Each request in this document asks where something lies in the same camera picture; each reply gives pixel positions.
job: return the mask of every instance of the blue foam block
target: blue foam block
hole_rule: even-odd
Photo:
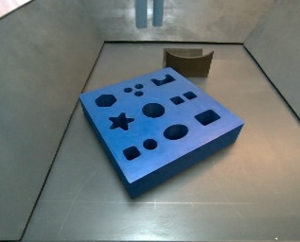
[[[131,198],[230,145],[241,119],[171,68],[80,94]]]

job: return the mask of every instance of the star-shaped hole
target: star-shaped hole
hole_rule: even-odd
[[[127,130],[127,124],[134,121],[132,118],[127,118],[126,114],[122,112],[118,117],[108,117],[108,120],[112,122],[110,129],[114,130],[116,128],[122,128]]]

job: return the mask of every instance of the brown wedge object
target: brown wedge object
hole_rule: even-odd
[[[183,77],[206,78],[214,51],[202,56],[202,49],[164,49],[164,67],[171,67]]]

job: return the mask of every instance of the rectangular hole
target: rectangular hole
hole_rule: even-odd
[[[195,94],[194,94],[192,92],[187,92],[187,93],[184,93],[183,96],[184,96],[188,100],[191,100],[191,99],[195,98]]]
[[[207,110],[201,114],[195,115],[196,122],[203,126],[211,124],[218,119],[219,119],[219,116],[211,110]]]
[[[170,101],[172,102],[174,105],[178,105],[184,102],[184,100],[179,96],[172,97]]]
[[[134,160],[140,155],[136,147],[126,148],[123,153],[124,153],[124,157],[128,161]]]

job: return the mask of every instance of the hexagonal hole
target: hexagonal hole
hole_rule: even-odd
[[[111,107],[115,102],[116,99],[114,95],[100,95],[95,99],[95,104],[98,105],[98,107]]]

